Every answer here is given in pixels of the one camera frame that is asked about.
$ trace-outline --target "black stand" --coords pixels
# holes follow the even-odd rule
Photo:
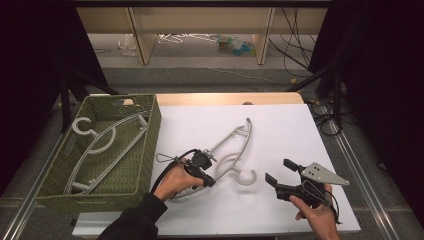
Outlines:
[[[355,55],[357,46],[359,46],[359,42],[362,37],[362,33],[366,28],[371,12],[369,6],[370,4],[368,3],[369,1],[367,1],[354,15],[350,24],[344,31],[340,43],[338,44],[329,63],[312,76],[287,90],[288,92],[296,92],[315,82],[316,80],[321,79],[321,82],[318,85],[315,93],[318,98],[327,98],[329,97],[330,93],[333,92],[334,106],[333,114],[331,117],[334,119],[340,129],[342,75],[348,68],[350,60]]]
[[[110,95],[119,95],[118,91],[113,90],[112,88],[103,85],[93,79],[87,77],[86,75],[76,72],[76,71],[68,71],[65,73],[60,81],[60,97],[62,100],[62,130],[61,132],[65,132],[71,122],[71,107],[69,102],[69,93],[70,90],[72,94],[75,96],[76,100],[82,102],[85,97],[89,96],[85,85],[93,85],[96,88],[108,93]]]

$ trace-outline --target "gray carpet floor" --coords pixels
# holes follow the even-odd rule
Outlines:
[[[220,66],[216,68],[104,68],[103,70],[109,86],[121,93],[275,92],[285,91],[291,87],[290,79],[296,78],[298,81],[304,79],[292,74],[310,75],[302,70],[290,70],[290,74],[284,69],[232,69]],[[315,82],[300,91],[305,100],[315,99],[314,92],[318,83]],[[96,88],[87,87],[87,89],[90,93],[103,93]],[[344,111],[349,111],[348,107],[347,103],[344,103]],[[2,235],[53,149],[62,127],[61,117],[60,106],[56,104],[30,156],[22,163],[9,188],[0,198],[0,233]],[[380,159],[361,126],[356,124],[354,114],[343,116],[342,124],[343,134],[363,167],[376,196],[390,216],[399,239],[424,239],[422,227],[396,184],[386,171],[377,166]],[[354,180],[355,177],[336,137],[321,134],[321,138],[336,172],[346,179],[351,179],[352,184],[344,187],[344,190],[362,229],[355,233],[344,233],[342,239],[384,239],[358,183]],[[20,239],[78,239],[72,236],[73,222],[77,217],[76,214],[56,213],[37,204]],[[279,236],[278,239],[311,240],[314,236],[311,234],[285,235]]]

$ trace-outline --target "green woven basket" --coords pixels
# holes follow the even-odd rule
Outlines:
[[[76,134],[70,128],[38,189],[36,200],[53,210],[71,213],[122,211],[137,206],[149,191],[159,135],[161,114],[156,96],[86,97],[76,116],[91,120],[80,122],[80,130],[92,129],[101,133],[117,121],[146,110],[150,110],[149,117],[145,118],[148,122],[146,133],[90,194],[63,194],[76,163],[94,139],[91,135]],[[109,132],[92,149],[106,145],[112,136],[112,131]],[[140,124],[137,121],[116,127],[113,144],[100,154],[87,155],[75,181],[88,183],[90,179],[98,177],[139,132]]]

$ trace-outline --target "black cloth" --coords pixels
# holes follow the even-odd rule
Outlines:
[[[147,193],[140,205],[124,210],[121,216],[100,234],[98,240],[156,239],[158,228],[155,223],[167,209],[155,195]]]

